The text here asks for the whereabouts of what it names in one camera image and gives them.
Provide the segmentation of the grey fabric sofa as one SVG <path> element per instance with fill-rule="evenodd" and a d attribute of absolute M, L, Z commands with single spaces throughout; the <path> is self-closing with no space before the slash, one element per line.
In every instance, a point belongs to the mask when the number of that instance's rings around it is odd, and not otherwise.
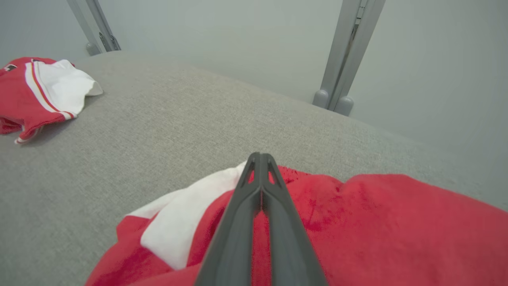
<path fill-rule="evenodd" d="M 252 152 L 347 180 L 402 173 L 508 211 L 505 167 L 386 132 L 165 56 L 76 67 L 104 93 L 16 145 L 0 135 L 0 286 L 83 286 L 122 217 Z"/>

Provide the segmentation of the red basketball jersey white trim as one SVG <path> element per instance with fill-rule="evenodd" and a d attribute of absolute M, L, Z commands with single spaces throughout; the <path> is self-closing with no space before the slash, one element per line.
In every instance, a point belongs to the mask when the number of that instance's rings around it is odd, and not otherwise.
<path fill-rule="evenodd" d="M 76 119 L 99 83 L 69 60 L 22 57 L 0 68 L 0 134 L 31 141 L 50 124 Z"/>

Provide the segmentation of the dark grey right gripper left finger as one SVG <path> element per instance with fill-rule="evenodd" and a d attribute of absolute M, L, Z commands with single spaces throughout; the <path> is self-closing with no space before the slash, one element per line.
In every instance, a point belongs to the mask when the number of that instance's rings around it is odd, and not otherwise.
<path fill-rule="evenodd" d="M 260 211 L 261 154 L 247 159 L 194 286 L 251 286 L 253 219 Z"/>

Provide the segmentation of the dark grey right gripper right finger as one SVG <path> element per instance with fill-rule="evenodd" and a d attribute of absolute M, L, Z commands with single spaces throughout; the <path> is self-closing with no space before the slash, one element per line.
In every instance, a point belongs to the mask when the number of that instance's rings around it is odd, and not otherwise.
<path fill-rule="evenodd" d="M 269 219 L 272 286 L 328 286 L 275 159 L 262 154 L 263 211 Z"/>

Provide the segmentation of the red shorts with white stripe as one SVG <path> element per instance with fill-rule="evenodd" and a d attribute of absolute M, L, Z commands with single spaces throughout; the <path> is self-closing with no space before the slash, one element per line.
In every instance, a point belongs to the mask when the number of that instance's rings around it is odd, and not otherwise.
<path fill-rule="evenodd" d="M 127 214 L 85 286 L 193 286 L 244 167 Z M 329 286 L 508 286 L 508 212 L 404 174 L 279 170 Z"/>

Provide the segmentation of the grey partition post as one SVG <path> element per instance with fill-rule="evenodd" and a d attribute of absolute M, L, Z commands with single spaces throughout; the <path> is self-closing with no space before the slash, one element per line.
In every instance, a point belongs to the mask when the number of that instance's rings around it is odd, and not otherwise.
<path fill-rule="evenodd" d="M 343 0 L 321 87 L 312 104 L 349 116 L 348 95 L 386 0 Z"/>
<path fill-rule="evenodd" d="M 121 50 L 118 40 L 113 35 L 103 13 L 99 0 L 66 1 L 88 40 L 85 49 L 89 56 Z"/>

